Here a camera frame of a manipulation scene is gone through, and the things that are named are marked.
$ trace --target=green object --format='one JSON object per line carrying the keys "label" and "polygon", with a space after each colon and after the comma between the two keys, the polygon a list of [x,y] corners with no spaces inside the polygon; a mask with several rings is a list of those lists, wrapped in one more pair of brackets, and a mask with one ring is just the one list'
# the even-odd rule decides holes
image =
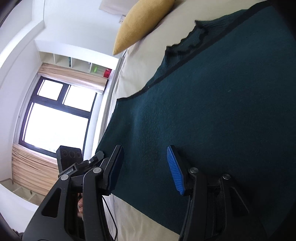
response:
{"label": "green object", "polygon": [[97,148],[125,156],[113,194],[180,233],[166,150],[207,175],[230,174],[270,236],[296,199],[296,42],[268,1],[197,22],[154,77],[117,100]]}

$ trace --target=yellow pillow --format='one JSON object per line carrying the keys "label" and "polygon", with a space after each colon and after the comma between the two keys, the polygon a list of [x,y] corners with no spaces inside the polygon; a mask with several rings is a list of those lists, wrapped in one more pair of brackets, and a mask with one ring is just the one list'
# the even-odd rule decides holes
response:
{"label": "yellow pillow", "polygon": [[139,0],[128,12],[116,36],[113,55],[145,37],[163,19],[175,0]]}

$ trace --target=mattress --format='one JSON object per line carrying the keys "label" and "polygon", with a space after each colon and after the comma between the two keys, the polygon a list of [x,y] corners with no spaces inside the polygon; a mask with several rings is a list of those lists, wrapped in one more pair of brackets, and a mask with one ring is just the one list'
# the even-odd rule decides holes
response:
{"label": "mattress", "polygon": [[[160,66],[167,46],[178,44],[195,26],[195,20],[213,20],[261,0],[186,0],[169,13],[151,32],[128,48],[111,97],[108,120],[118,98],[141,90]],[[179,234],[161,226],[118,197],[107,198],[118,228],[118,240],[178,240]],[[115,227],[107,215],[111,234]]]}

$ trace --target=window frame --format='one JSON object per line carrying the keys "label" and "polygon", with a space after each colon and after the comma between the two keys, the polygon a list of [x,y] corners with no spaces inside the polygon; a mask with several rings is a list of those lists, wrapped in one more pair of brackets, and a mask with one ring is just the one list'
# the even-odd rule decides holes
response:
{"label": "window frame", "polygon": [[[43,82],[45,80],[49,80],[49,81],[52,81],[52,82],[63,84],[63,87],[62,87],[62,89],[61,89],[61,91],[59,93],[59,97],[58,97],[57,100],[49,99],[49,98],[38,95],[38,92],[41,89],[42,84],[43,84]],[[29,122],[29,119],[30,119],[31,109],[33,108],[34,103],[36,103],[36,104],[47,106],[47,107],[50,107],[50,108],[53,108],[53,109],[56,109],[56,110],[60,110],[60,111],[63,111],[63,112],[69,113],[69,114],[77,115],[77,116],[88,119],[86,131],[85,131],[85,136],[84,136],[83,149],[82,149],[82,155],[84,155],[84,149],[85,149],[85,144],[86,144],[86,136],[87,136],[87,133],[88,133],[89,123],[90,123],[91,114],[92,114],[92,111],[93,111],[93,108],[94,108],[95,100],[97,98],[97,93],[94,96],[94,100],[93,100],[93,103],[92,103],[92,106],[91,106],[91,111],[88,112],[88,111],[85,111],[85,110],[77,109],[77,108],[74,108],[74,107],[67,106],[67,105],[63,104],[64,101],[65,101],[65,98],[67,96],[67,93],[69,91],[70,86],[71,86],[71,84],[66,84],[66,83],[63,83],[63,82],[60,82],[60,81],[57,81],[57,80],[52,80],[50,78],[40,76],[40,78],[39,78],[39,80],[38,80],[38,82],[37,82],[37,84],[36,84],[36,86],[34,88],[34,91],[33,91],[32,95],[30,97],[29,103],[28,103],[26,111],[25,111],[24,118],[22,120],[20,136],[19,136],[19,144],[20,145],[22,145],[22,146],[24,146],[24,147],[26,147],[28,149],[31,149],[33,151],[37,151],[39,153],[42,153],[42,154],[45,154],[45,155],[48,155],[48,156],[51,156],[51,157],[54,157],[54,158],[57,157],[56,153],[53,153],[51,151],[39,148],[39,147],[34,146],[32,144],[26,143],[23,140],[23,137],[25,139],[26,127],[27,127],[27,123]]]}

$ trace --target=curtain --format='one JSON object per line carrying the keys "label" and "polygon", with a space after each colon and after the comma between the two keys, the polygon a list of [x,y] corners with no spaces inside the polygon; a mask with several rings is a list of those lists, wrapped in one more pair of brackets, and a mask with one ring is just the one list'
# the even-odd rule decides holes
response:
{"label": "curtain", "polygon": [[57,181],[59,170],[53,157],[27,149],[12,147],[12,179],[36,193],[47,195]]}
{"label": "curtain", "polygon": [[60,67],[54,64],[43,63],[38,70],[43,77],[85,87],[98,93],[103,93],[107,79],[93,74]]}

